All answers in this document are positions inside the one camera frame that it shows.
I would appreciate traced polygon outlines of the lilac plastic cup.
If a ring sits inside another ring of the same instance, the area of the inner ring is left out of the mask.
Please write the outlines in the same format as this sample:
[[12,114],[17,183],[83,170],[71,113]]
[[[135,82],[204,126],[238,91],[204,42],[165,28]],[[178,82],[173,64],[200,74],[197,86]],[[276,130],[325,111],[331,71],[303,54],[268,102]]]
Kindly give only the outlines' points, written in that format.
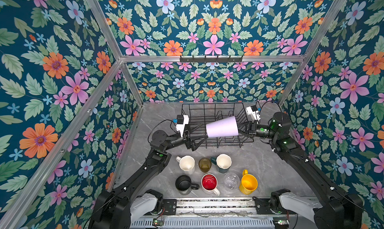
[[238,130],[235,116],[206,124],[207,136],[209,138],[235,137],[239,135]]

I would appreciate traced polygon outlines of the cream white mug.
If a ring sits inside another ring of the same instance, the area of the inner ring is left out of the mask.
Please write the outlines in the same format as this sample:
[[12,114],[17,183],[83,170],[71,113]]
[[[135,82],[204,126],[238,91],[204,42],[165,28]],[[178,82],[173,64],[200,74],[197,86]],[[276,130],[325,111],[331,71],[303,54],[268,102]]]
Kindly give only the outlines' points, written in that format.
[[192,175],[195,172],[195,159],[191,156],[176,157],[180,169],[187,175]]

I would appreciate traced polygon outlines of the dark green mug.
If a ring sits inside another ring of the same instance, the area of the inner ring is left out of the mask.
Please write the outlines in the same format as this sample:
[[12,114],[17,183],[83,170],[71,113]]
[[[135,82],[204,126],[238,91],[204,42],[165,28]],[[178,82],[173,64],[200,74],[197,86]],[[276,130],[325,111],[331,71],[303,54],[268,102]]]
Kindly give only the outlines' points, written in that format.
[[226,174],[232,165],[232,159],[227,154],[220,154],[217,157],[210,158],[211,163],[218,167],[219,173]]

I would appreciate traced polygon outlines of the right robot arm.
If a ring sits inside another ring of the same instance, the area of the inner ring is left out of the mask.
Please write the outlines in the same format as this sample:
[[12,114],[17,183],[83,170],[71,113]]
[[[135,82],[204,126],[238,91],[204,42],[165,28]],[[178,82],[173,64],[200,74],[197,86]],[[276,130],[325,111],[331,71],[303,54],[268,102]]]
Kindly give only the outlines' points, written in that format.
[[280,189],[271,193],[269,207],[272,212],[295,212],[314,222],[319,229],[361,227],[362,199],[356,194],[347,193],[306,158],[301,145],[289,134],[292,122],[287,114],[274,113],[267,125],[257,120],[244,120],[237,125],[242,136],[268,139],[273,152],[301,176],[317,197],[316,201],[309,201],[288,189]]

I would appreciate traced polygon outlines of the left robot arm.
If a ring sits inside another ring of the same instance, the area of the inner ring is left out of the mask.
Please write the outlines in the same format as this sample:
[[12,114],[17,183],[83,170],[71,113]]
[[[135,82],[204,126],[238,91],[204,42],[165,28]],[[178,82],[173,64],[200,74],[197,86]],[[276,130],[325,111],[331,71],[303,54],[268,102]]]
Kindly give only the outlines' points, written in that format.
[[182,132],[168,135],[163,130],[152,133],[151,150],[143,165],[117,188],[103,191],[96,199],[94,211],[89,220],[90,229],[128,229],[145,214],[159,207],[162,195],[154,190],[142,189],[168,165],[171,154],[167,150],[186,145],[195,151],[207,135],[191,136],[194,129],[187,127]]

